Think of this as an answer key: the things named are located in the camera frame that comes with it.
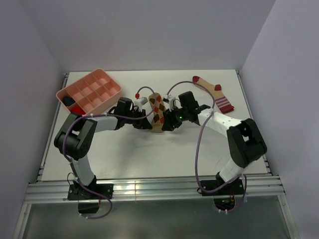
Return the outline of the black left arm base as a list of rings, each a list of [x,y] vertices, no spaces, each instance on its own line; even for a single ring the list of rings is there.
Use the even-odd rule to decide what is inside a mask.
[[[103,195],[108,199],[112,198],[114,184],[96,184],[93,188],[90,188],[91,191],[96,192],[93,194],[83,189],[78,183],[73,182],[69,186],[68,201],[78,201],[78,212],[81,214],[92,215],[98,212],[100,208],[100,201],[102,200]]]

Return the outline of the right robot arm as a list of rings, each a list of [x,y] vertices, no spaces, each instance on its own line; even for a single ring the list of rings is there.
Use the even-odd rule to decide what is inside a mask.
[[[169,105],[163,112],[162,131],[174,131],[184,121],[201,126],[195,153],[195,177],[198,178],[198,155],[203,130],[208,127],[225,136],[228,141],[230,160],[218,173],[216,190],[227,194],[233,188],[233,180],[241,175],[244,169],[267,152],[261,133],[251,118],[235,119],[215,112],[213,107],[199,105],[191,91],[178,96],[180,107],[175,105],[175,97],[165,95],[163,102]]]

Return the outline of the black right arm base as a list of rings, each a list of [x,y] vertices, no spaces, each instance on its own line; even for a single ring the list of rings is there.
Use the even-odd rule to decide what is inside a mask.
[[[226,184],[219,190],[216,190],[218,186],[222,185],[222,180],[202,180],[201,186],[206,191],[214,190],[212,193],[203,192],[200,188],[197,188],[198,194],[201,196],[214,196],[215,207],[223,212],[229,212],[245,202],[247,187],[243,184],[242,179],[238,178],[233,182]]]

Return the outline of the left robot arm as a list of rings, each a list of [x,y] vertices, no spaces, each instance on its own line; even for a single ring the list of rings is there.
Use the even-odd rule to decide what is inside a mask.
[[[88,152],[94,134],[107,130],[119,130],[126,124],[136,129],[152,129],[143,106],[148,103],[146,97],[133,102],[121,97],[117,105],[108,113],[81,116],[70,113],[54,139],[54,146],[70,163],[75,180],[80,184],[79,193],[86,199],[95,197],[96,176],[91,170]]]

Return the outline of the tan argyle sock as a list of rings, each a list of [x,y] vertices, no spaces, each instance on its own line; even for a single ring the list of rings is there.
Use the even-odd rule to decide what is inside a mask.
[[[159,93],[153,93],[149,96],[149,104],[151,108],[155,108],[153,111],[153,119],[151,122],[151,132],[160,133],[162,132],[162,126],[164,124],[163,112],[165,112],[164,102]]]

